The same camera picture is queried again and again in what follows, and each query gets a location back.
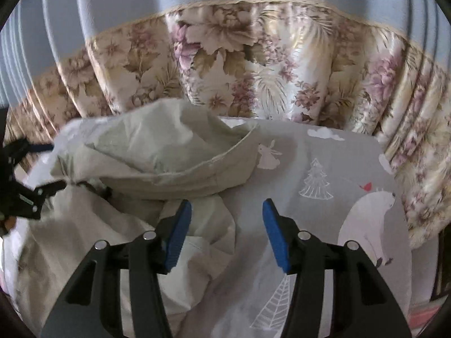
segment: floral fabric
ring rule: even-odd
[[[404,37],[308,2],[188,6],[105,31],[36,78],[10,137],[185,97],[215,114],[374,135],[402,187],[411,246],[451,221],[449,76]]]

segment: crumpled fabric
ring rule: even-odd
[[[16,298],[24,322],[39,334],[59,293],[99,239],[127,243],[187,198],[193,214],[180,259],[159,275],[175,334],[235,250],[235,222],[218,192],[245,183],[256,162],[256,124],[229,128],[202,107],[160,100],[122,115],[95,138],[58,155],[52,175],[70,184],[31,222],[19,259]],[[101,187],[80,182],[96,180]],[[103,188],[111,188],[104,199]],[[121,274],[121,313],[133,336],[127,274]]]

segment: bedding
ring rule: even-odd
[[[51,179],[49,168],[56,154],[64,152],[64,148],[73,151],[87,138],[97,138],[113,121],[116,118],[69,123],[57,137],[55,151],[40,159],[28,182]],[[352,227],[355,210],[381,221],[380,232],[371,232],[367,237],[370,249],[378,239],[381,241],[382,254],[380,250],[377,255],[369,254],[376,264],[381,260],[379,271],[406,314],[411,295],[407,226],[398,188],[377,141],[365,135],[290,122],[224,118],[223,122],[229,126],[258,124],[258,158],[244,185],[220,193],[236,224],[235,253],[224,273],[208,284],[201,302],[188,312],[178,336],[236,337],[245,333],[247,337],[273,338],[280,333],[295,276],[285,276],[276,266],[261,216],[262,202],[267,197],[274,200],[280,214],[292,217],[299,228],[328,243],[338,243],[341,234],[360,238],[362,244],[368,225]],[[393,192],[395,201],[391,204]],[[120,199],[119,204],[127,201]],[[347,219],[350,229],[342,228]],[[7,258],[14,271],[17,266],[12,259]],[[331,286],[331,275],[326,274],[321,336],[328,334]],[[272,310],[272,303],[278,303],[279,309]]]
[[[249,178],[257,157],[258,125],[230,129],[206,109],[168,99],[115,118],[99,132],[57,155],[51,174],[69,184],[50,199],[40,222],[28,223],[14,281],[18,310],[38,335],[95,241],[131,241],[172,216],[180,200],[188,198],[193,216],[179,263],[169,275],[159,276],[176,333],[186,311],[201,300],[209,281],[233,255],[235,222],[217,193]],[[79,185],[90,179],[111,188],[111,203],[102,198],[101,188],[97,193]],[[123,276],[122,319],[130,337],[127,290]]]

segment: bunny print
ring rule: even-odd
[[[276,140],[272,140],[269,147],[262,144],[258,146],[258,153],[261,155],[260,161],[258,162],[257,168],[273,170],[280,165],[280,160],[276,159],[274,155],[281,155],[279,151],[273,150],[274,143]]]

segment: polar bear print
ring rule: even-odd
[[[363,248],[376,267],[389,264],[382,248],[385,213],[393,207],[395,194],[376,191],[360,198],[341,226],[338,234],[338,245],[355,240]]]

